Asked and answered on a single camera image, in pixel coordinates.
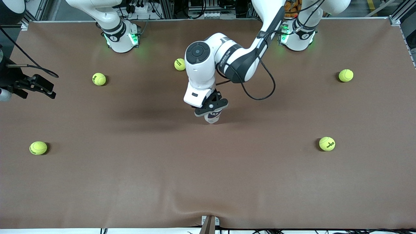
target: table surface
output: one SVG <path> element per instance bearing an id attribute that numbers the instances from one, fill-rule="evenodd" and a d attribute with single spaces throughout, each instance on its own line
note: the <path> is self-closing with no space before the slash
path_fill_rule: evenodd
<path id="1" fill-rule="evenodd" d="M 55 100 L 1 104 L 0 228 L 186 227 L 207 214 L 228 228 L 415 227 L 416 70 L 400 29 L 323 20 L 305 51 L 267 51 L 272 97 L 228 83 L 218 124 L 196 118 L 174 60 L 215 32 L 248 47 L 260 27 L 150 22 L 140 48 L 117 54 L 93 23 L 31 23 L 18 44 L 60 78 L 41 72 Z M 354 79 L 341 83 L 345 68 Z M 246 87 L 262 96 L 271 81 L 260 67 Z M 39 140 L 50 151 L 31 155 Z"/>

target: tennis ball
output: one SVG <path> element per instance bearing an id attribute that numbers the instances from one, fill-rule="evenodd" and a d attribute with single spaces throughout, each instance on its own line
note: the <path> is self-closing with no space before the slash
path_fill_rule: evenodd
<path id="1" fill-rule="evenodd" d="M 353 77 L 354 73 L 350 69 L 344 69 L 338 75 L 339 80 L 342 82 L 348 82 L 352 80 Z"/>
<path id="2" fill-rule="evenodd" d="M 178 71 L 183 71 L 183 70 L 185 70 L 185 60 L 183 60 L 183 59 L 177 59 L 177 60 L 175 60 L 175 68 L 178 70 Z"/>
<path id="3" fill-rule="evenodd" d="M 319 141 L 319 147 L 324 151 L 331 151 L 335 148 L 335 141 L 330 137 L 323 137 Z"/>
<path id="4" fill-rule="evenodd" d="M 29 151 L 34 155 L 44 154 L 47 149 L 48 146 L 45 142 L 34 142 L 29 147 Z"/>
<path id="5" fill-rule="evenodd" d="M 105 82 L 107 81 L 107 79 L 105 78 L 105 75 L 102 73 L 95 73 L 92 76 L 92 81 L 94 82 L 94 84 L 101 86 L 103 84 L 105 84 Z"/>

